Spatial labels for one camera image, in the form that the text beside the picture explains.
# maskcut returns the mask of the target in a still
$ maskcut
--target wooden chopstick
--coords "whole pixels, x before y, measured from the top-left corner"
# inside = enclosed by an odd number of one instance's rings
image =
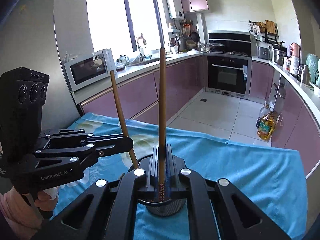
[[[166,90],[166,75],[165,75],[165,49],[160,49],[160,82],[159,82],[159,184],[164,184],[164,169],[165,169],[165,134],[166,134],[166,117],[165,117],[165,90]]]
[[[121,126],[121,130],[124,136],[129,136],[128,128],[125,123],[121,103],[120,103],[120,98],[118,94],[118,89],[117,89],[117,84],[116,84],[116,78],[115,78],[115,73],[113,70],[110,71],[110,76],[111,76],[111,84],[112,84],[112,90],[113,90],[113,96],[115,98],[115,103],[116,103],[116,109],[118,112],[118,118]],[[133,167],[135,169],[139,168],[137,157],[134,154],[133,148],[129,151],[130,159],[132,161]]]

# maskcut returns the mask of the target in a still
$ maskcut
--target white microwave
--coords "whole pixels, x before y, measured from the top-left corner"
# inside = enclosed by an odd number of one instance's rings
[[[80,55],[74,60],[64,63],[69,89],[73,92],[110,76],[116,72],[111,49]]]

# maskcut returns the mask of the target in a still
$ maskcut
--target floor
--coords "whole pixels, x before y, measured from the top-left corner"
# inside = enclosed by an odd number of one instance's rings
[[[256,122],[262,107],[262,104],[245,99],[202,92],[168,126],[236,142],[268,146],[257,135]]]

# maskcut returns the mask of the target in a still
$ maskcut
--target water heater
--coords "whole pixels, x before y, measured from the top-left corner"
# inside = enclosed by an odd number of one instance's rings
[[[171,19],[183,20],[184,14],[181,0],[167,0]]]

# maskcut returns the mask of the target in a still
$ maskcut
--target plastic bottle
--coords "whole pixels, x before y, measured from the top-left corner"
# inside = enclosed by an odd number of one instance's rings
[[[273,111],[270,111],[265,117],[261,119],[261,123],[258,128],[258,136],[265,141],[268,141],[271,134],[275,129],[276,120]]]
[[[256,124],[257,129],[260,126],[261,119],[265,117],[269,113],[269,111],[270,111],[270,107],[268,104],[265,104],[263,108],[260,109],[260,113],[259,113],[257,124]]]

